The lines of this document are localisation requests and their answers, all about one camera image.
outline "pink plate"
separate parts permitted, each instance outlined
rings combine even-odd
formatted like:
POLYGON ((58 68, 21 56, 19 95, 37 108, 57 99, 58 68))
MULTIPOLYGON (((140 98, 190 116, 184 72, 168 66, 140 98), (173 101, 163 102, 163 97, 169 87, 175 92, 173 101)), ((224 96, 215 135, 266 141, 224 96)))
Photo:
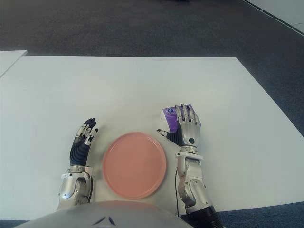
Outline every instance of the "pink plate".
POLYGON ((120 136, 105 153, 104 179, 126 199, 142 199, 157 190, 166 173, 166 157, 151 136, 134 132, 120 136))

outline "robotic arm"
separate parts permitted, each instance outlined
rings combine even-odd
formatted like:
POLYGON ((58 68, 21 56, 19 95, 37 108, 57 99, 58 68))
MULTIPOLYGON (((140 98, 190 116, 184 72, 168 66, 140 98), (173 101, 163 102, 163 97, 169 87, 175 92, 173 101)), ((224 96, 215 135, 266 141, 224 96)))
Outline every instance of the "robotic arm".
POLYGON ((70 168, 61 176, 63 183, 58 194, 57 210, 90 202, 93 191, 93 169, 86 167, 86 160, 91 142, 98 132, 98 129, 93 129, 95 125, 95 118, 88 119, 75 136, 70 152, 70 168))
POLYGON ((159 134, 180 146, 177 153, 177 171, 180 178, 178 193, 185 204, 189 223, 206 228, 223 228, 219 217, 207 195, 202 181, 201 160, 198 155, 200 143, 200 121, 191 105, 176 105, 178 128, 170 133, 161 129, 159 134))

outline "white tabletop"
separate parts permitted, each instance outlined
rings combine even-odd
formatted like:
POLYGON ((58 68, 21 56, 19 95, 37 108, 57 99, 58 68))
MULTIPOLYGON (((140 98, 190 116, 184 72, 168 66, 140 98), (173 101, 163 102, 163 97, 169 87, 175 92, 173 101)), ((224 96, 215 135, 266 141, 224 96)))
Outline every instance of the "white tabletop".
POLYGON ((181 102, 202 122, 203 178, 218 211, 304 200, 304 139, 236 58, 22 57, 0 84, 0 219, 56 210, 73 138, 90 117, 100 128, 88 158, 93 201, 121 200, 103 180, 102 157, 117 137, 141 131, 164 148, 167 173, 140 201, 175 213, 178 147, 156 129, 160 110, 181 102))
POLYGON ((0 77, 27 51, 0 51, 0 77))

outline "robot finger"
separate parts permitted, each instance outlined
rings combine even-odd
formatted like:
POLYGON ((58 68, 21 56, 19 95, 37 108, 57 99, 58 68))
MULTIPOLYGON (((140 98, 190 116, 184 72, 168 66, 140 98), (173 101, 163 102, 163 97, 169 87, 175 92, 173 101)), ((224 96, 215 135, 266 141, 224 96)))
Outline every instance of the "robot finger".
POLYGON ((91 133, 92 128, 93 128, 95 125, 96 125, 96 121, 92 122, 92 123, 89 125, 88 129, 86 130, 86 132, 85 132, 85 134, 84 134, 85 138, 91 133))
POLYGON ((87 121, 85 121, 84 124, 81 125, 81 127, 79 128, 79 130, 76 134, 76 137, 79 137, 79 136, 83 135, 86 132, 89 125, 91 123, 93 123, 94 121, 95 121, 95 118, 91 118, 91 119, 88 119, 87 121))
POLYGON ((194 117, 195 117, 195 124, 200 126, 200 119, 199 119, 198 115, 196 115, 194 113, 194 117))
POLYGON ((192 106, 188 105, 187 109, 189 110, 189 115, 190 115, 189 121, 191 123, 195 123, 195 114, 194 114, 194 110, 193 110, 192 106))
POLYGON ((158 133, 158 134, 160 134, 161 136, 163 136, 163 137, 166 137, 166 138, 167 138, 167 134, 168 134, 168 132, 163 131, 162 129, 158 129, 158 130, 157 130, 157 133, 158 133))
POLYGON ((189 121, 187 107, 184 104, 181 104, 181 107, 182 107, 182 112, 183 112, 183 115, 184 115, 184 120, 189 121))
POLYGON ((98 129, 91 130, 89 136, 86 138, 84 144, 90 146, 92 143, 92 140, 95 138, 96 133, 98 132, 98 129))
POLYGON ((178 121, 179 123, 181 123, 181 122, 182 122, 181 110, 180 110, 180 108, 179 108, 178 105, 175 105, 175 109, 176 109, 177 121, 178 121))

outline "white wall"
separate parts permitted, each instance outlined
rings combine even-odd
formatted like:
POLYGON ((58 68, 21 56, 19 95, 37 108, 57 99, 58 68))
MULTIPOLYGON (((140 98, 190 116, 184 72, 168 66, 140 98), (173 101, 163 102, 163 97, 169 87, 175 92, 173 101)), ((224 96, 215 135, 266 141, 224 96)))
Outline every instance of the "white wall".
MULTIPOLYGON (((304 23, 304 0, 248 0, 290 25, 304 23)), ((304 32, 303 26, 295 28, 304 32)))

